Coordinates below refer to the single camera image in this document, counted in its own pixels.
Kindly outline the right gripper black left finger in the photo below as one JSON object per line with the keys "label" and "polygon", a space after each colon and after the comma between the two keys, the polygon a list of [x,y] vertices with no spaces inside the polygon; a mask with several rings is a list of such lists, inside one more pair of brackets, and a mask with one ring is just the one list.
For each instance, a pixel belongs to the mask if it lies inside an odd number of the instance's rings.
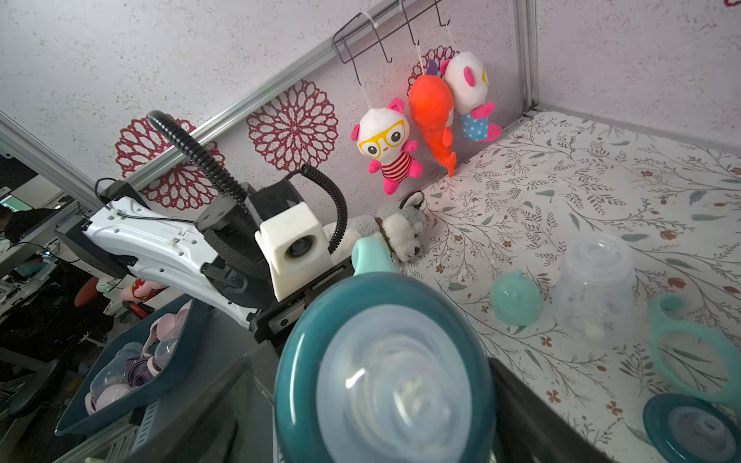
{"label": "right gripper black left finger", "polygon": [[275,462],[273,392],[278,359],[245,355],[128,462]]}

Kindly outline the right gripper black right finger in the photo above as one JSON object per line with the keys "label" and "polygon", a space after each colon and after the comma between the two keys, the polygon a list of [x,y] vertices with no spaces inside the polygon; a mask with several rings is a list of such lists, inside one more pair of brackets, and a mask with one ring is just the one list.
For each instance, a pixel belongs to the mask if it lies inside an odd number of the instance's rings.
{"label": "right gripper black right finger", "polygon": [[497,462],[598,463],[610,459],[590,444],[495,358],[488,360],[496,393]]}

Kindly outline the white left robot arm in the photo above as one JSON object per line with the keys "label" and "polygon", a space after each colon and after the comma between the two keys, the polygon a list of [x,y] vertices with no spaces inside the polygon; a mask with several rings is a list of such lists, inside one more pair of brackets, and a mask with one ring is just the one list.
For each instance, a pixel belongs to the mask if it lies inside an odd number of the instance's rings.
{"label": "white left robot arm", "polygon": [[340,253],[349,221],[343,193],[315,167],[299,168],[335,204],[335,229],[326,233],[289,177],[255,189],[169,115],[154,111],[148,119],[210,180],[214,201],[194,221],[177,219],[115,181],[98,192],[98,212],[64,220],[57,237],[109,276],[177,289],[224,312],[257,341],[282,341],[322,291],[353,272]]}

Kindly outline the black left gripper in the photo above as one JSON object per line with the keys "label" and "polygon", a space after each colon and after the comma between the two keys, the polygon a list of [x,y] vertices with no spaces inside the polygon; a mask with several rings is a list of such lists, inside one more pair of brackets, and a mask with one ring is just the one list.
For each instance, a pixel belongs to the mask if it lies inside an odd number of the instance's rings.
{"label": "black left gripper", "polygon": [[220,195],[196,221],[217,256],[201,273],[244,322],[258,343],[281,345],[331,279],[347,270],[340,244],[347,231],[347,204],[333,182],[323,190],[335,203],[337,221],[324,231],[287,179],[249,188],[243,203]]}

